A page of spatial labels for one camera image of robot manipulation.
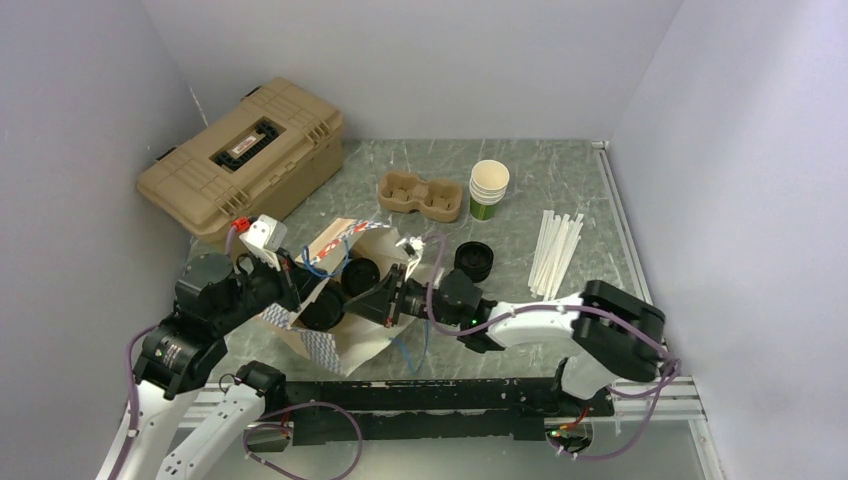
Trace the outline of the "blue checkered paper bag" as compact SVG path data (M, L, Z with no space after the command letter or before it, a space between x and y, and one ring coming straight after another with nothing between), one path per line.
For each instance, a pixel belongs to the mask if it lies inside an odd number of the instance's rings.
M298 256L294 265L318 277L318 286L301 305L299 311L285 310L273 304L259 314L268 325L298 355L338 375L348 376L366 361L389 347L414 318L402 315L398 326L385 328L352 314L344 315L334 328L319 332L307 329L298 320L326 284L340 283L344 267L354 258L373 260L380 269L381 279L390 274L393 264L406 267L407 255L395 244L403 238L397 229L372 220L335 219L309 244L309 263L305 265ZM430 279L434 268L422 260L412 277L422 283Z

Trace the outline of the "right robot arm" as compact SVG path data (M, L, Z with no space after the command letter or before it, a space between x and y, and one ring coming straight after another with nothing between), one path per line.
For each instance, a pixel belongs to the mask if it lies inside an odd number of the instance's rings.
M422 284L395 265L343 310L383 327L403 315L423 319L476 353L559 343L565 353L550 392L553 406L564 415L578 413L618 379L654 381L672 360L661 344L664 314L600 280L563 298L510 303L484 298L460 270Z

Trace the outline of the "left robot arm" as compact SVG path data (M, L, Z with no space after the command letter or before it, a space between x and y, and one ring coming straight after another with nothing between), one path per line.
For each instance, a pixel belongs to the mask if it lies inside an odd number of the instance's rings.
M177 447L181 421L227 352L225 337L272 305L297 308L317 281L283 248L269 266L248 255L249 271L224 254L191 260L175 286L172 312L137 334L136 360L127 360L128 402L97 476L100 479L200 479L235 438L259 418L279 417L287 406L286 377L253 360Z

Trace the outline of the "stack of black lids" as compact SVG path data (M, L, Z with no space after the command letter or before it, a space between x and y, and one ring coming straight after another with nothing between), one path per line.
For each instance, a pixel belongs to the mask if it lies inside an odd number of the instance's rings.
M462 271L472 282L479 283L488 278L493 263L494 252L489 245L468 241L456 248L453 267Z

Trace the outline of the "brown cardboard cup carrier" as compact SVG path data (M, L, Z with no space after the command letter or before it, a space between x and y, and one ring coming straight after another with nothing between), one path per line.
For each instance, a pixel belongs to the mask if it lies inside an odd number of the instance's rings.
M456 181L438 178L424 180L404 171L389 171L379 180L379 204L397 213L419 212L424 217L442 223L458 219L464 190Z

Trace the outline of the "tan plastic toolbox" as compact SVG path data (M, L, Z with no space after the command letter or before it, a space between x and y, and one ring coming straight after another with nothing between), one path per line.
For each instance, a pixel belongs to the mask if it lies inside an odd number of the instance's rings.
M239 217L285 218L343 165L340 110L283 78L144 171L138 191L192 235L221 243Z

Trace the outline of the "stack of paper cups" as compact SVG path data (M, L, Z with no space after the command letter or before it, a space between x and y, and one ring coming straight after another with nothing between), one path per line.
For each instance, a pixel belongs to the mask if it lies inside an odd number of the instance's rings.
M469 178L469 213L472 218L487 221L494 216L506 194L510 178L508 168L497 160L481 160L472 167Z

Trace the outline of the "bundle of white straws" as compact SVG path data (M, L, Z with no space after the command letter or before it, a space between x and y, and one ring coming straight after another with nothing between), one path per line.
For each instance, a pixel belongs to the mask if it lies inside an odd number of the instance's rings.
M553 300L581 239L584 215L558 215L553 210L542 212L533 262L527 286L531 296Z

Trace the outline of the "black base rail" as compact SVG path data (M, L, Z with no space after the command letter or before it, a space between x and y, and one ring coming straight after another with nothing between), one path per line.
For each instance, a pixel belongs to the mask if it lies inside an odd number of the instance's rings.
M580 400L551 378L290 382L258 361L232 377L257 388L261 425L289 428L297 446L489 436L537 441L547 421L610 411L603 395Z

